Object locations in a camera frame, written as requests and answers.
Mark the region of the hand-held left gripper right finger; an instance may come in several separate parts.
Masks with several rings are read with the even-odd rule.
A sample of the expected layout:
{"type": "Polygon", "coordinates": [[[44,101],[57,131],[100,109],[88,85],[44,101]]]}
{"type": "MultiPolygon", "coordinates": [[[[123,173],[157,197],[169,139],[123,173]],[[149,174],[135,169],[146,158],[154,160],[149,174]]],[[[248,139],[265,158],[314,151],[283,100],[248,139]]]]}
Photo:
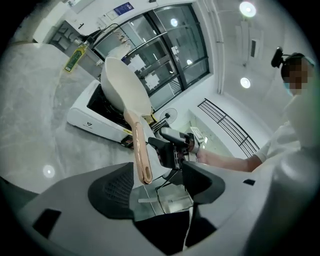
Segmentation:
{"type": "Polygon", "coordinates": [[[196,165],[196,162],[182,163],[183,184],[196,205],[213,203],[225,191],[225,181],[196,165]]]}

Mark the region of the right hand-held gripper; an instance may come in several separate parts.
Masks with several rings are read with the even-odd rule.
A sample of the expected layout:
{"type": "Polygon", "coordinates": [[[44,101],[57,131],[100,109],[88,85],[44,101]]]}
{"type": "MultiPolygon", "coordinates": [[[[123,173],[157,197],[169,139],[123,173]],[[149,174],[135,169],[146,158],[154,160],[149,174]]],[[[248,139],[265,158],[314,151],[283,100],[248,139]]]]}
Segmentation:
{"type": "Polygon", "coordinates": [[[176,168],[181,170],[184,160],[198,162],[197,154],[205,141],[198,127],[191,126],[186,132],[162,127],[159,133],[164,139],[149,137],[148,143],[156,150],[163,167],[175,168],[176,165],[176,168]]]}

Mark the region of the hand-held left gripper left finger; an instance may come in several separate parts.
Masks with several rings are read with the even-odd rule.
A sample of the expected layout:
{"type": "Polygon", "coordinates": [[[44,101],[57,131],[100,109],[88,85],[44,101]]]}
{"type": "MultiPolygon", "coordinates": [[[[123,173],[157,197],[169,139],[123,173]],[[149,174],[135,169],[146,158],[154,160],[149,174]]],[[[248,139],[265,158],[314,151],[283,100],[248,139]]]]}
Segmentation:
{"type": "Polygon", "coordinates": [[[108,219],[132,220],[130,196],[134,186],[134,163],[128,162],[96,179],[88,188],[88,200],[108,219]]]}

